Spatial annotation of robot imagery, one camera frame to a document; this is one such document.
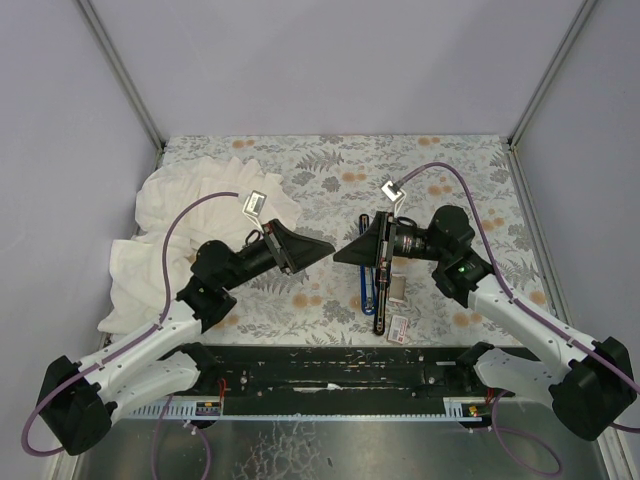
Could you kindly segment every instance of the metal bracket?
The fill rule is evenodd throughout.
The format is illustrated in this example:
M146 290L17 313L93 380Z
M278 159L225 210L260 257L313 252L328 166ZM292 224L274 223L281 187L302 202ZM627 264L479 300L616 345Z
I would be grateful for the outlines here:
M242 213L251 220L251 223L253 223L261 233L264 233L264 230L260 223L260 212L266 201L267 196L264 193L254 190L249 194L242 207Z
M152 402L131 412L127 418L156 420L166 399ZM477 423L482 419L466 417L462 403L451 398L443 398L444 413L397 414L397 415L224 415L220 397L175 398L169 404L165 420L232 420L232 421L305 421L305 422L465 422Z
M389 180L380 187L380 190L393 202L393 216L397 217L402 208L402 204L407 198L407 193L401 188L396 187L392 180Z

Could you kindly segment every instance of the red wire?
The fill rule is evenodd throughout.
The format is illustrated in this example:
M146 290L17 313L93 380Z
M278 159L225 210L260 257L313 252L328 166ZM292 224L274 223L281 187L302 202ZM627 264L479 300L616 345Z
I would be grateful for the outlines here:
M224 392L227 389L227 380L221 378L218 380L218 385L220 386L220 403L222 404L222 400L224 400Z
M493 388L487 389L487 397L484 399L484 404L489 405L491 403L491 400L493 400L494 395L495 390Z

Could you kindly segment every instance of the label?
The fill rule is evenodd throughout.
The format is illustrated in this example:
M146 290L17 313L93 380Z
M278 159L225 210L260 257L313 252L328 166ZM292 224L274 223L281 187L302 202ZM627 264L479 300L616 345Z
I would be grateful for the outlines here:
M391 319L389 327L389 336L387 340L394 343L403 344L407 337L407 328L409 328L409 320L400 315L394 315Z
M167 399L156 400L144 407L134 410L128 418L157 420L165 408ZM223 405L220 397L212 397L207 400L191 400L185 397L177 397L171 400L164 415L165 420L218 420L222 416Z
M244 204L244 213L254 217L259 216L266 198L267 196L260 192L255 190L251 192L251 195L249 195L249 198L247 198Z

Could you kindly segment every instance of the small card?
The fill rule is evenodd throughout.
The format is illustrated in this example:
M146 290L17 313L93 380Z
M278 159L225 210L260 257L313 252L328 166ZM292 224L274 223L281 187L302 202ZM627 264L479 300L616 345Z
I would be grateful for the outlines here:
M389 285L388 299L393 303L404 303L404 289L407 285L407 278L404 275L391 274L391 284Z
M391 319L391 326L389 326L387 340L402 345L407 337L407 328L409 328L409 320L406 317L394 315Z

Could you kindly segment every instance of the white cable clip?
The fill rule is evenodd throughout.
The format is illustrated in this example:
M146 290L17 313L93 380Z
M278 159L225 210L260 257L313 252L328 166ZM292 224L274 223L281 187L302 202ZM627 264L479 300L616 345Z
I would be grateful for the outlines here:
M407 198L407 193L401 188L396 187L392 180L389 180L380 187L380 190L393 202L393 216L397 217L400 213L400 208L402 208L402 204Z
M260 224L260 212L267 201L267 196L264 193L260 193L254 190L249 194L242 207L242 213L251 220L260 233L264 233L262 225Z

